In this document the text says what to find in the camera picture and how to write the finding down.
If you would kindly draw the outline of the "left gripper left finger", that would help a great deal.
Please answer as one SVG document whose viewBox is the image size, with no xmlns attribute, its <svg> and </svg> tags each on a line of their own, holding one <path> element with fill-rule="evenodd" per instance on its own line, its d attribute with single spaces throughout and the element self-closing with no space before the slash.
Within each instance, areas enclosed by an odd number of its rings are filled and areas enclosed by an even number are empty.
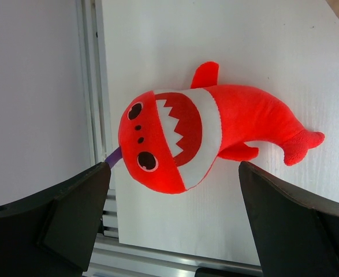
<svg viewBox="0 0 339 277">
<path fill-rule="evenodd" d="M 82 276 L 103 214 L 111 170 L 98 163 L 0 206 L 0 276 Z"/>
</svg>

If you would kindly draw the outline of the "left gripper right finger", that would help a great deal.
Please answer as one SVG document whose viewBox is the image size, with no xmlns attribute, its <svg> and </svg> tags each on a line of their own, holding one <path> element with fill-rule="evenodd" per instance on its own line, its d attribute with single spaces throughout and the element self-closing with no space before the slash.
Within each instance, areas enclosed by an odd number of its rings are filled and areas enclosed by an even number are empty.
<svg viewBox="0 0 339 277">
<path fill-rule="evenodd" d="M 339 203 L 250 162 L 239 180 L 264 276 L 339 276 Z"/>
</svg>

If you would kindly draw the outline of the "red shark plush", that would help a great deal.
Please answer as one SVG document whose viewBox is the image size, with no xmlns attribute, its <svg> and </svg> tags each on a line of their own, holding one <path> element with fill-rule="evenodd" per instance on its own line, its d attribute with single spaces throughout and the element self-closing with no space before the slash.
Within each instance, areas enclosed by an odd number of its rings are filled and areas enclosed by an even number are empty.
<svg viewBox="0 0 339 277">
<path fill-rule="evenodd" d="M 180 194 L 200 184 L 218 158 L 256 158 L 252 141 L 280 147 L 287 166 L 323 143 L 324 134 L 306 129 L 281 100 L 259 88 L 219 84 L 218 72 L 216 62 L 205 62 L 190 88 L 151 90 L 128 105 L 118 145 L 133 179 Z"/>
</svg>

